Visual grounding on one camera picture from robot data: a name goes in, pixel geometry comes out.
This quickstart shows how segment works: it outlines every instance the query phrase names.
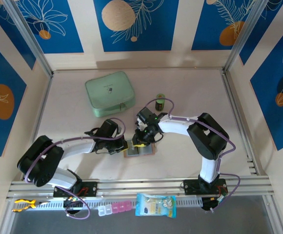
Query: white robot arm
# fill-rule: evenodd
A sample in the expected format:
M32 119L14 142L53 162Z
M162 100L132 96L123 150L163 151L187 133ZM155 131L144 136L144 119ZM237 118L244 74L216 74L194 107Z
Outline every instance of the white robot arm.
M128 146L124 135L113 137L120 131L117 123L107 119L100 128L85 132L89 136L68 139L68 141L77 139L82 139L82 141L81 144L68 147L65 150L57 146L56 143L54 144L47 136L40 136L19 160L17 167L24 174L28 174L30 181L37 187L51 184L77 191L81 178L70 170L58 168L59 162L72 155L97 152L101 149L106 149L111 155L126 150Z
M209 114L203 113L199 117L178 117L162 113L157 116L145 107L137 117L138 128L133 137L134 145L141 147L156 142L154 137L157 133L189 136L202 155L200 178L208 184L212 184L218 178L219 154L226 147L227 141L214 132L207 132L208 129L195 122L204 122L225 137L229 138L229 136Z

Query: blue packaged food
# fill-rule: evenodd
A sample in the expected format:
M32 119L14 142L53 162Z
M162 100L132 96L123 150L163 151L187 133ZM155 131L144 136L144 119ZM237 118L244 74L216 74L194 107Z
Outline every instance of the blue packaged food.
M168 216L176 218L176 197L137 194L136 216Z

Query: battery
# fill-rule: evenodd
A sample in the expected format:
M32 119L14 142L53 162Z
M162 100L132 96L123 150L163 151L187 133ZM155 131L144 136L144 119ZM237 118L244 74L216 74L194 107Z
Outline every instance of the battery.
M158 94L157 98L165 98L164 94ZM164 99L158 99L156 100L156 110L157 111L163 111L164 108Z

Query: white floor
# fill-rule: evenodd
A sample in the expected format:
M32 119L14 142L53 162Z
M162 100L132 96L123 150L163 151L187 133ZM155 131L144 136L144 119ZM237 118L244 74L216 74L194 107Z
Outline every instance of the white floor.
M57 141L78 137L100 127L108 117L96 118L91 110L85 82L117 70L56 73L53 78L38 136ZM127 69L135 93L136 105L110 117L121 118L127 127L125 138L134 134L136 113L158 93L175 103L173 115L199 116L207 112L228 132L236 144L235 152L224 156L220 171L248 176L246 152L224 89L219 70ZM164 111L170 104L166 101ZM81 154L61 161L60 167L75 171L82 179L176 178L197 176L202 157L187 136L165 134L152 156L124 158L123 154Z

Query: leaf illustration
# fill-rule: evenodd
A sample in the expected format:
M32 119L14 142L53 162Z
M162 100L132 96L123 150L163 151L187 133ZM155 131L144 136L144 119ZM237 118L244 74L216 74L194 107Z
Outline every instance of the leaf illustration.
M225 19L226 24L234 25L239 21L241 14L234 0L217 0L214 4L218 7L218 12Z
M65 36L65 29L60 25L60 23L49 22L48 24L51 25L49 26L51 31L60 33L61 35Z
M51 10L48 12L47 16L45 16L44 20L49 22L62 23L65 22L68 18L68 15L61 13L60 11Z
M127 4L132 7L135 14L135 22L133 25L123 31L115 31L111 37L115 37L116 39L113 41L113 44L118 42L119 40L125 38L125 40L129 40L132 37L139 37L142 34L143 30L147 29L148 25L151 25L151 12L157 10L164 2L161 0L158 5L155 6L155 2L158 0L127 0Z

